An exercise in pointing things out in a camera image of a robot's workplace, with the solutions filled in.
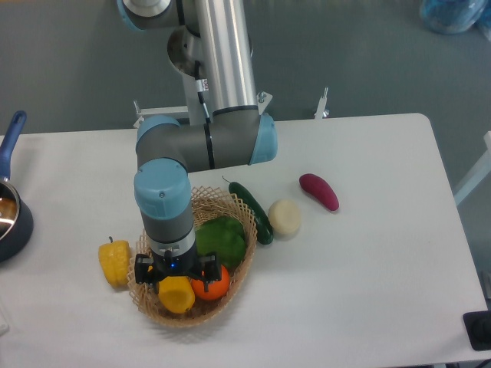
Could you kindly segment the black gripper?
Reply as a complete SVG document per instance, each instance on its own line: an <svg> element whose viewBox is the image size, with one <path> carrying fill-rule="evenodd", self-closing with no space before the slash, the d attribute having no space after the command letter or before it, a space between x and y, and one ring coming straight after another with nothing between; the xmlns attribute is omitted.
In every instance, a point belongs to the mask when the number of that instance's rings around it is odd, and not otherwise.
<svg viewBox="0 0 491 368"><path fill-rule="evenodd" d="M222 280L222 269L216 252L198 257L196 247L181 255L165 251L163 255L151 251L151 255L137 253L134 262L135 281L146 284L155 294L159 291L159 279L187 276L203 282L205 291L209 285Z"/></svg>

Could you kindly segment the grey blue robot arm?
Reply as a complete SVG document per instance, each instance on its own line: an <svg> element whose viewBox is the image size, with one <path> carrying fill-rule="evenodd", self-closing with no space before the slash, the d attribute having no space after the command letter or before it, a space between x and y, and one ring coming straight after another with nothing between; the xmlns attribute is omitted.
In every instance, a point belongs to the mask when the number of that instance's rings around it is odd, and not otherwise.
<svg viewBox="0 0 491 368"><path fill-rule="evenodd" d="M190 173L268 162L277 153L273 119L259 110L251 45L241 1L120 1L123 20L137 30L174 27L191 36L179 51L193 60L195 81L206 79L212 106L201 124L146 118L137 131L134 195L150 240L138 254L138 284L169 276L205 284L222 277L215 253L199 256L193 227Z"/></svg>

